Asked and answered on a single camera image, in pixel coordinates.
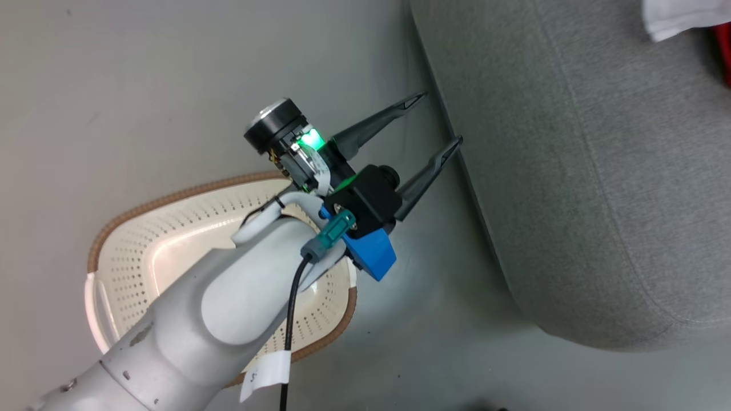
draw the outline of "black cable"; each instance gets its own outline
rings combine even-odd
[[[251,218],[251,216],[253,216],[253,215],[254,215],[254,214],[256,214],[256,213],[261,213],[262,211],[264,211],[264,208],[265,208],[266,206],[268,206],[268,205],[269,205],[269,202],[267,202],[267,203],[264,203],[264,205],[261,205],[260,207],[257,207],[257,208],[255,208],[254,210],[252,210],[252,211],[251,211],[250,213],[248,213],[248,214],[247,214],[247,215],[246,215],[246,216],[245,216],[245,217],[243,218],[243,221],[241,222],[241,225],[240,225],[240,226],[238,226],[238,227],[239,227],[239,228],[242,228],[242,227],[243,227],[243,225],[244,225],[244,224],[246,224],[246,222],[247,222],[247,221],[249,220],[249,218]]]
[[[242,228],[242,227],[243,227],[243,225],[244,225],[244,224],[246,224],[246,222],[247,222],[247,221],[248,221],[248,220],[249,220],[249,219],[250,219],[250,218],[251,218],[251,217],[252,217],[252,216],[253,216],[254,214],[256,214],[256,213],[261,213],[261,212],[262,212],[262,211],[264,211],[264,209],[265,209],[265,208],[267,208],[267,207],[268,207],[268,206],[269,206],[269,205],[270,205],[271,203],[277,202],[277,203],[279,203],[279,206],[280,206],[280,207],[284,208],[284,204],[283,204],[283,203],[282,203],[282,201],[281,201],[281,200],[279,199],[279,196],[281,196],[281,195],[285,195],[285,194],[286,194],[286,193],[288,193],[288,192],[295,192],[295,191],[297,191],[297,186],[295,186],[294,184],[290,184],[290,185],[289,185],[289,186],[288,186],[288,187],[287,187],[286,189],[283,189],[283,190],[281,190],[281,191],[279,192],[279,194],[277,194],[277,195],[275,195],[274,197],[272,197],[271,199],[269,199],[269,201],[267,201],[266,203],[264,203],[264,204],[260,205],[259,207],[256,207],[256,208],[255,208],[254,210],[252,210],[251,212],[249,212],[249,213],[248,213],[248,214],[247,214],[247,215],[246,215],[246,216],[245,216],[245,217],[243,218],[243,221],[241,222],[241,225],[240,225],[240,226],[238,226],[238,227],[239,227],[239,228]]]
[[[289,303],[287,305],[287,326],[284,332],[284,350],[292,350],[292,329],[294,328],[295,322],[295,300],[297,299],[297,291],[300,289],[300,279],[302,273],[305,271],[307,263],[312,260],[311,255],[306,255],[300,266],[297,267],[295,278],[292,280],[292,289],[289,291]],[[289,384],[281,385],[281,394],[279,396],[279,411],[287,411],[287,392],[289,390]]]

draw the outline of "white cloth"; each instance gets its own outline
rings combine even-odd
[[[643,20],[659,42],[694,27],[731,22],[731,0],[643,0]]]

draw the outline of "teal cable connector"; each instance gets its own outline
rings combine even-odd
[[[310,256],[311,263],[320,261],[327,251],[355,225],[355,216],[345,208],[331,219],[319,234],[307,241],[300,250],[302,257]]]

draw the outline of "gray floor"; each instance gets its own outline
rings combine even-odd
[[[408,7],[388,0],[3,3],[0,53],[3,410],[98,358],[82,286],[108,219],[269,170],[240,134],[282,95],[329,135],[429,88]],[[446,136],[432,99],[357,165],[407,176]],[[397,266],[379,284],[359,277],[350,327],[293,367],[291,410],[728,409],[726,343],[600,352],[522,319],[464,181],[448,167],[395,231]],[[277,396],[246,409],[275,409]],[[237,398],[223,391],[208,410],[244,409]]]

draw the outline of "white label tag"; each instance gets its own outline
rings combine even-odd
[[[241,385],[239,402],[244,402],[254,390],[275,384],[289,383],[289,367],[292,365],[292,351],[275,351],[264,354],[246,373]]]

